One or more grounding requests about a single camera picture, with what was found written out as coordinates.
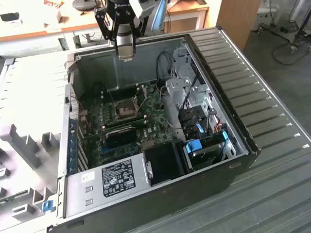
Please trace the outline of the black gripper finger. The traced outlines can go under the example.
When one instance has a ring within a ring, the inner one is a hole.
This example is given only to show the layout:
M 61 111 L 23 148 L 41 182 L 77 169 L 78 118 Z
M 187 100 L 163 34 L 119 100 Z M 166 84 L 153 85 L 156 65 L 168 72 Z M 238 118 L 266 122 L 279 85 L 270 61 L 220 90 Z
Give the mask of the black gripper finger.
M 144 36 L 147 27 L 147 21 L 141 20 L 139 25 L 136 27 L 134 21 L 130 22 L 130 28 L 132 32 L 132 49 L 133 49 L 133 57 L 136 53 L 136 40 L 142 36 Z
M 116 55 L 119 55 L 117 34 L 120 25 L 120 12 L 113 7 L 101 7 L 95 9 L 95 18 L 104 39 L 114 42 Z

